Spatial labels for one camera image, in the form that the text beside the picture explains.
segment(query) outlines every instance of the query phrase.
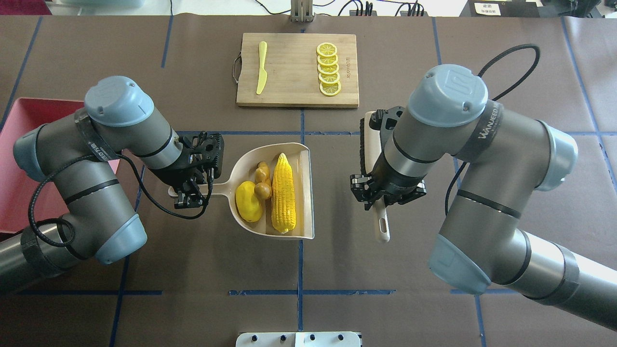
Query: cutting board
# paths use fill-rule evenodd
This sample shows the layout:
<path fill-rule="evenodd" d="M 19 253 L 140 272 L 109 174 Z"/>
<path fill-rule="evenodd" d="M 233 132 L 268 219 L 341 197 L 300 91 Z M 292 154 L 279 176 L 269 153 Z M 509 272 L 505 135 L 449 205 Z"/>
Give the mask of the cutting board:
<path fill-rule="evenodd" d="M 259 43 L 268 43 L 265 70 L 268 81 L 257 95 Z M 336 45 L 341 92 L 325 96 L 319 90 L 317 46 Z M 355 35 L 245 33 L 242 70 L 238 79 L 239 106 L 358 108 L 358 54 Z"/>

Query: yellow corn cob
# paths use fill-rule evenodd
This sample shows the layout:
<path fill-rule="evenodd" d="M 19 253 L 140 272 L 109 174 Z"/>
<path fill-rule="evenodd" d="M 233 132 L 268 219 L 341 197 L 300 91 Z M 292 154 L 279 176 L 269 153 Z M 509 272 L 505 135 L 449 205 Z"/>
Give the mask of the yellow corn cob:
<path fill-rule="evenodd" d="M 272 177 L 272 226 L 280 233 L 296 227 L 294 177 L 285 153 L 278 156 Z"/>

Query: brown table surface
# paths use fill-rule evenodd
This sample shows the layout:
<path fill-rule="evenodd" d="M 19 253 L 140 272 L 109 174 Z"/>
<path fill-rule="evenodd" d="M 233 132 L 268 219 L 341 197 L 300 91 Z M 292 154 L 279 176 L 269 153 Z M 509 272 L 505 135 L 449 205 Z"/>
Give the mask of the brown table surface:
<path fill-rule="evenodd" d="M 617 267 L 617 29 L 615 20 L 324 17 L 0 17 L 0 106 L 19 97 L 83 99 L 110 75 L 137 81 L 178 131 L 225 136 L 224 182 L 252 148 L 286 141 L 311 150 L 314 240 L 276 241 L 238 226 L 223 198 L 195 221 L 142 199 L 149 240 L 103 266 L 91 259 L 19 295 L 0 298 L 0 346 L 234 346 L 241 332 L 351 330 L 365 346 L 614 346 L 617 335 L 491 286 L 462 295 L 426 262 L 443 220 L 449 157 L 427 176 L 429 195 L 388 209 L 392 240 L 349 191 L 359 172 L 358 121 L 405 105 L 441 63 L 476 72 L 511 46 L 536 43 L 536 71 L 500 100 L 574 136 L 579 160 L 554 191 L 534 193 L 520 227 Z M 357 35 L 360 107 L 235 105 L 231 65 L 242 33 Z M 485 75 L 490 96 L 532 61 L 521 51 Z M 130 198 L 128 166 L 118 176 Z M 156 198 L 166 187 L 147 173 Z"/>

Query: yellow knife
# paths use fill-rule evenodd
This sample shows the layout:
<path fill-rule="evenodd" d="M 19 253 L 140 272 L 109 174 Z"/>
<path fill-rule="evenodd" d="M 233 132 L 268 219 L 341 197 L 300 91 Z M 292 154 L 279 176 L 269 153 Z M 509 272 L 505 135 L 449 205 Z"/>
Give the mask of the yellow knife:
<path fill-rule="evenodd" d="M 257 95 L 260 95 L 263 91 L 263 87 L 266 85 L 266 81 L 268 80 L 268 73 L 263 68 L 266 64 L 266 53 L 268 51 L 268 44 L 266 41 L 261 41 L 259 43 L 259 78 L 257 79 Z"/>

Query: lemon slice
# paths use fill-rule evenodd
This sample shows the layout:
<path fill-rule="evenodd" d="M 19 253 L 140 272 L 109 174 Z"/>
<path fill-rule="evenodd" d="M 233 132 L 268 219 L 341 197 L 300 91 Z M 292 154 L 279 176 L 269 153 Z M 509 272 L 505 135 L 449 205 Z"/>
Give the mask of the lemon slice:
<path fill-rule="evenodd" d="M 339 73 L 335 73 L 334 75 L 323 75 L 322 73 L 319 74 L 319 81 L 321 81 L 322 83 L 326 84 L 326 85 L 333 85 L 336 82 L 338 82 L 341 79 L 341 76 L 339 75 Z"/>
<path fill-rule="evenodd" d="M 336 82 L 335 84 L 328 85 L 319 83 L 319 90 L 325 96 L 334 96 L 341 92 L 341 82 Z"/>
<path fill-rule="evenodd" d="M 317 56 L 317 62 L 321 66 L 334 66 L 336 63 L 339 62 L 339 57 L 336 55 L 332 57 Z"/>
<path fill-rule="evenodd" d="M 317 71 L 322 75 L 334 75 L 339 72 L 339 64 L 334 64 L 332 66 L 321 66 L 317 64 Z"/>
<path fill-rule="evenodd" d="M 336 46 L 330 42 L 320 43 L 317 46 L 317 54 L 322 57 L 333 57 L 336 55 Z"/>

